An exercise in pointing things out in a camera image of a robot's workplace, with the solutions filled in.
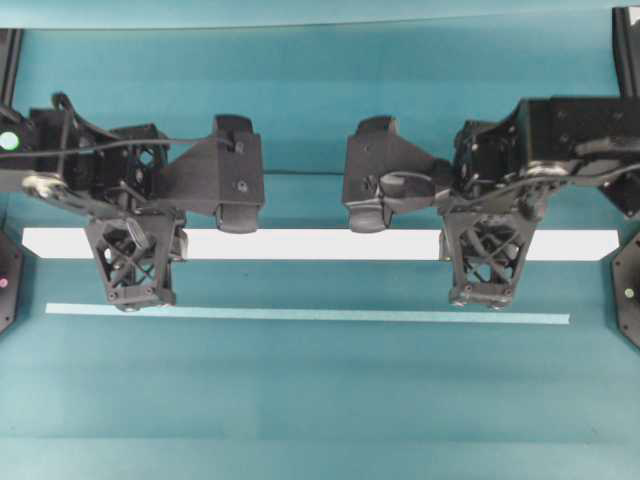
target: wire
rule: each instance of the wire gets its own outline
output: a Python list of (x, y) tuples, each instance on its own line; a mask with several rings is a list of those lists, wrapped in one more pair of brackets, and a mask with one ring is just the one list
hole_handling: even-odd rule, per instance
[(561, 183), (570, 183), (570, 182), (578, 182), (581, 180), (594, 180), (597, 182), (605, 182), (610, 178), (617, 177), (624, 173), (632, 172), (634, 170), (640, 170), (640, 163), (635, 163), (633, 165), (627, 165), (626, 167), (614, 168), (613, 170), (609, 170), (608, 172), (598, 173), (593, 175), (544, 175), (539, 177), (531, 177), (525, 178), (523, 180), (518, 180), (513, 182), (511, 185), (500, 188), (499, 190), (494, 190), (492, 192), (485, 193), (484, 195), (480, 195), (479, 197), (473, 199), (466, 199), (462, 197), (456, 197), (454, 203), (462, 204), (462, 205), (474, 205), (480, 202), (486, 202), (494, 197), (499, 197), (508, 193), (512, 190), (517, 190), (518, 188), (526, 187), (527, 185), (535, 185), (536, 183), (546, 183), (546, 182), (561, 182)]
[[(0, 160), (4, 158), (40, 158), (52, 157), (56, 155), (74, 155), (78, 153), (107, 150), (109, 148), (130, 147), (135, 145), (193, 145), (210, 137), (202, 138), (132, 138), (128, 140), (116, 140), (115, 142), (100, 143), (98, 145), (87, 145), (86, 147), (66, 148), (61, 150), (40, 150), (36, 152), (0, 153)], [(216, 137), (218, 143), (235, 147), (235, 144), (224, 138)]]

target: teal table surface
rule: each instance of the teal table surface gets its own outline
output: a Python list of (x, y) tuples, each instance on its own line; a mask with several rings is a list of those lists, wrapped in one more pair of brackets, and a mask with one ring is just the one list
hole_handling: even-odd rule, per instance
[[(8, 18), (43, 26), (54, 7), (39, 3)], [(342, 20), (349, 3), (334, 11)], [(29, 30), (14, 107), (61, 90), (98, 125), (153, 121), (172, 137), (207, 134), (216, 113), (250, 116), (268, 172), (261, 226), (345, 228), (340, 172), (362, 118), (393, 114), (403, 136), (451, 158), (465, 119), (499, 120), (521, 97), (618, 94), (608, 2), (537, 4), (488, 2), (496, 14), (477, 15), (470, 1), (404, 2), (409, 18), (452, 18), (403, 22)], [(386, 19), (391, 6), (369, 12)], [(94, 8), (44, 26), (141, 21)], [(194, 11), (174, 25), (202, 26)], [(146, 26), (164, 26), (154, 15)], [(323, 23), (311, 18), (292, 9), (264, 23)], [(0, 208), (16, 240), (85, 222), (21, 194)], [(394, 228), (440, 225), (421, 212)], [(637, 226), (599, 192), (568, 189), (541, 228), (627, 238)], [(527, 264), (501, 315), (568, 314), (562, 325), (60, 315), (47, 304), (104, 303), (95, 265), (29, 256), (19, 318), (0, 337), (0, 478), (636, 480), (640, 352), (617, 331), (610, 275), (608, 259)], [(449, 264), (426, 261), (174, 269), (188, 307), (451, 313), (450, 283)]]

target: light blue strip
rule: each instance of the light blue strip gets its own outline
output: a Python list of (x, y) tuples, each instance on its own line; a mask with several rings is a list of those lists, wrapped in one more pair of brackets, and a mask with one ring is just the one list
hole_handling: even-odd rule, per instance
[(111, 305), (47, 303), (46, 313), (62, 315), (127, 315), (241, 320), (322, 320), (341, 322), (515, 323), (569, 325), (568, 313), (422, 312), (411, 310), (322, 310), (278, 308), (152, 307), (125, 313)]

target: white bar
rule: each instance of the white bar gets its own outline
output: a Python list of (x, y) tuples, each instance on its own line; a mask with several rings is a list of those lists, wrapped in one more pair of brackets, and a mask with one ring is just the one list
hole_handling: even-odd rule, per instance
[[(263, 229), (233, 235), (186, 229), (191, 260), (437, 260), (439, 230)], [(89, 259), (81, 228), (25, 228), (22, 244), (41, 258)], [(528, 260), (599, 261), (618, 248), (616, 230), (538, 230)]]
[(329, 310), (288, 308), (151, 307), (122, 312), (112, 305), (47, 303), (45, 313), (133, 317), (210, 318), (220, 320), (315, 320), (400, 323), (499, 323), (569, 325), (568, 313), (429, 312), (419, 310)]

